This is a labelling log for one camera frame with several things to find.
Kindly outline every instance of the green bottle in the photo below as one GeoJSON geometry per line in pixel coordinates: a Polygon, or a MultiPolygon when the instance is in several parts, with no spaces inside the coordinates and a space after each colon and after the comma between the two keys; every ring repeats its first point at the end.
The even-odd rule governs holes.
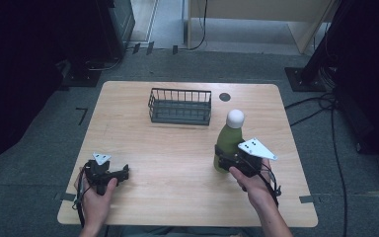
{"type": "MultiPolygon", "coordinates": [[[[239,110],[232,110],[227,114],[226,124],[221,129],[216,143],[224,154],[233,156],[238,152],[238,144],[244,142],[242,138],[244,121],[245,115],[239,110]]],[[[218,166],[217,155],[214,155],[214,168],[220,173],[228,172],[218,166]]]]}

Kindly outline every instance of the white bracket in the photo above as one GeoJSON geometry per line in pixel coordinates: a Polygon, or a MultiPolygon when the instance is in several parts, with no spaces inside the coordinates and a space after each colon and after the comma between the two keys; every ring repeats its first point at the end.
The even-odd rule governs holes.
{"type": "Polygon", "coordinates": [[[97,161],[98,165],[103,165],[111,158],[111,155],[99,154],[94,152],[94,158],[97,161]]]}
{"type": "Polygon", "coordinates": [[[257,138],[252,138],[251,140],[245,141],[240,143],[239,148],[246,153],[261,157],[261,158],[266,158],[269,160],[276,160],[277,157],[272,154],[260,141],[257,140],[257,138]]]}

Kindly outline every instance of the wooden table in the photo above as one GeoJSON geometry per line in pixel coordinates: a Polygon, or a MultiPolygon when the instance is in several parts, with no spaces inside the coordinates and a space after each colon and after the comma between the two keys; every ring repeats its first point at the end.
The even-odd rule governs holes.
{"type": "MultiPolygon", "coordinates": [[[[67,193],[94,152],[110,154],[110,170],[130,167],[120,184],[107,224],[167,226],[260,226],[247,194],[230,174],[213,168],[214,144],[227,113],[245,113],[245,139],[256,137],[278,156],[271,167],[281,185],[279,210],[289,226],[318,223],[278,88],[258,84],[107,82],[95,107],[67,193]],[[210,90],[209,126],[152,123],[148,100],[153,87],[210,90]],[[222,102],[221,93],[231,100],[222,102]]],[[[78,224],[71,201],[63,201],[58,221],[78,224]]]]}
{"type": "MultiPolygon", "coordinates": [[[[191,48],[191,18],[203,18],[205,0],[188,1],[187,44],[191,48]]],[[[207,18],[288,22],[300,53],[306,50],[339,0],[209,0],[207,18]]]]}

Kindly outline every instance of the handheld controller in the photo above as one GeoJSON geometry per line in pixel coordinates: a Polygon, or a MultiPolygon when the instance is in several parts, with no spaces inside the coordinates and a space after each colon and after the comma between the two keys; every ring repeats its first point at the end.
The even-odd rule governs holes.
{"type": "Polygon", "coordinates": [[[262,158],[252,156],[241,149],[234,156],[228,156],[216,145],[215,153],[219,157],[218,165],[220,168],[229,171],[229,168],[234,166],[249,178],[257,175],[263,166],[262,158]]]}
{"type": "Polygon", "coordinates": [[[125,165],[121,171],[110,172],[110,161],[99,165],[95,160],[89,160],[85,164],[85,174],[91,186],[97,187],[97,194],[103,195],[106,192],[107,184],[110,179],[116,178],[116,185],[124,180],[128,180],[128,165],[125,165]]]}

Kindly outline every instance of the wire basket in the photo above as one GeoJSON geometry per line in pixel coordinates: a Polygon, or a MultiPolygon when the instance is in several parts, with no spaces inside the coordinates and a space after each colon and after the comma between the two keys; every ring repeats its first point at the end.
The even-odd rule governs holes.
{"type": "Polygon", "coordinates": [[[148,106],[152,122],[209,125],[211,91],[152,88],[148,106]]]}

